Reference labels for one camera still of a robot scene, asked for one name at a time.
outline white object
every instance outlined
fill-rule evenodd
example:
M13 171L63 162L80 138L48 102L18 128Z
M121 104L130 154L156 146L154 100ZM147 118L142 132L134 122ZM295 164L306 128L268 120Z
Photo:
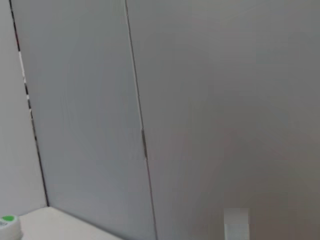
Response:
M20 220L25 240L121 240L52 207L28 213Z
M250 240L249 211L246 208L224 210L225 240Z
M0 240L21 240L22 236L19 217L8 215L0 218Z

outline gray door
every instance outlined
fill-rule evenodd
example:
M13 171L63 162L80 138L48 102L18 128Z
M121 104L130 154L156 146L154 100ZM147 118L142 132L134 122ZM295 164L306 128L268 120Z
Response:
M123 0L13 0L49 204L155 239Z
M159 240L320 238L320 2L128 2Z

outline bottle cap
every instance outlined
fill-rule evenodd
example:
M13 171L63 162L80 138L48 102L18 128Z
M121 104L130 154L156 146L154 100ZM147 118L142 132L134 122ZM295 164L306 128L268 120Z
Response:
M0 239L20 240L23 237L18 216L7 215L0 217Z

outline cabinet door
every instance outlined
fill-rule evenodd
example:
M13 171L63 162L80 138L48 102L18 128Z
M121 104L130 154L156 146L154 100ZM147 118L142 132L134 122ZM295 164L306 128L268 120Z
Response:
M320 2L128 1L159 240L319 239Z
M52 207L155 239L123 0L13 0Z

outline white countertop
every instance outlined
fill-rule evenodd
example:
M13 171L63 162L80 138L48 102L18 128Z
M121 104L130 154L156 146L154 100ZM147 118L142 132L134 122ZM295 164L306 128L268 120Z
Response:
M121 240L53 207L20 217L23 240Z

